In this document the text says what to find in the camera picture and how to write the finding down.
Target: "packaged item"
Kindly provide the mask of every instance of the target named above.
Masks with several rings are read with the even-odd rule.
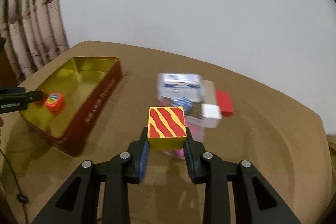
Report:
[[[159,101],[163,101],[164,98],[178,100],[184,96],[193,103],[201,102],[201,82],[202,79],[197,74],[160,73],[157,78],[157,98]]]

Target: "curtain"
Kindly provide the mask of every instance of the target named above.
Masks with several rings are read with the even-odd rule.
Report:
[[[68,49],[58,0],[0,0],[0,35],[19,83]]]

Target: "white label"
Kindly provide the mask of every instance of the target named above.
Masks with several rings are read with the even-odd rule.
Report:
[[[13,103],[13,104],[7,104],[7,105],[1,105],[1,108],[5,108],[5,107],[13,107],[13,106],[20,106],[20,103]]]
[[[200,77],[196,74],[163,73],[162,81],[170,87],[200,87]]]

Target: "brown tabletop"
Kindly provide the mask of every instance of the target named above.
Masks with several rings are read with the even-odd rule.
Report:
[[[25,80],[33,90],[74,56],[119,57],[124,77],[106,103],[83,153],[71,157],[49,146],[18,113],[2,115],[1,148],[6,151],[29,197],[32,221],[83,160],[107,161],[137,140],[156,105],[160,72],[200,74],[230,93],[235,113],[217,129],[206,129],[204,145],[223,160],[249,159],[303,224],[315,223],[334,193],[334,171],[320,117],[292,98],[255,80],[199,60],[157,50],[108,42],[83,42]],[[23,223],[17,188],[9,168],[1,175],[8,202]],[[131,222],[201,223],[204,186],[193,185],[185,163],[152,151],[145,179],[129,186]]]

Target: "pink object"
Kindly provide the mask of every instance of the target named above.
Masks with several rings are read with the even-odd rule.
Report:
[[[192,123],[185,123],[185,126],[189,128],[191,136],[193,137],[193,139],[195,141],[198,142],[203,142],[203,138],[204,138],[204,129],[202,129],[201,127],[192,124]],[[164,151],[165,154],[173,156],[175,158],[178,158],[180,160],[184,160],[184,152],[183,149],[181,150],[166,150]]]

